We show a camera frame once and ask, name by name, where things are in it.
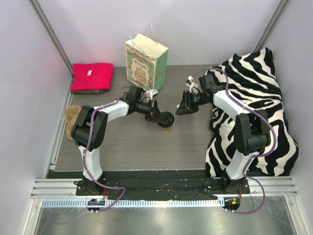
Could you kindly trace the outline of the black plastic cup lid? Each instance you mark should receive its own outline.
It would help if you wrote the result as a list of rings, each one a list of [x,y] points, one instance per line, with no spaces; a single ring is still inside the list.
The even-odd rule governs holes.
[[[162,128],[170,128],[174,124],[174,116],[172,113],[168,111],[164,111],[161,113],[161,116],[163,117],[164,121],[159,122],[158,125]]]

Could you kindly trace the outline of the brown paper coffee cup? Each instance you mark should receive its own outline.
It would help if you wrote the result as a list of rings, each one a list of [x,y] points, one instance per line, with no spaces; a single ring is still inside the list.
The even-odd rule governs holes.
[[[171,126],[160,126],[160,130],[164,133],[169,132],[171,130]]]

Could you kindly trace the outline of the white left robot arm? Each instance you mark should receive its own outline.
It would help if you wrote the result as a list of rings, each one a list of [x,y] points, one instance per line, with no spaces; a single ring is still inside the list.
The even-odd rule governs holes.
[[[104,140],[107,124],[117,118],[132,113],[144,115],[147,122],[157,123],[168,129],[174,124],[170,112],[161,112],[155,99],[158,91],[148,91],[148,101],[143,100],[144,89],[129,86],[128,91],[112,103],[92,107],[82,107],[71,131],[71,136],[78,146],[83,162],[83,179],[79,186],[87,187],[93,195],[100,195],[105,188],[102,182],[103,170],[100,165],[100,146]]]

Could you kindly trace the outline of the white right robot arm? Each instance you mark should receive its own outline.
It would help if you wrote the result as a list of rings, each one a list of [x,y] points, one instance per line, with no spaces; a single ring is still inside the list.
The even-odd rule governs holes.
[[[185,82],[188,87],[183,92],[176,115],[187,115],[199,110],[199,106],[211,103],[222,109],[235,121],[235,153],[221,176],[221,188],[226,193],[236,193],[243,185],[247,168],[252,159],[271,143],[270,128],[266,111],[255,111],[245,106],[231,92],[218,83],[212,75],[199,78],[199,84],[189,76]]]

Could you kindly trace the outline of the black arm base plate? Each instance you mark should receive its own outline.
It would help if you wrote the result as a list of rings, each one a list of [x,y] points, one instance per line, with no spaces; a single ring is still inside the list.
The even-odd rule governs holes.
[[[107,171],[102,176],[107,188],[102,189],[79,186],[79,181],[74,182],[77,196],[106,196],[110,200],[211,200],[222,194],[250,194],[247,179],[236,193],[226,193],[221,179],[207,177],[203,169]]]

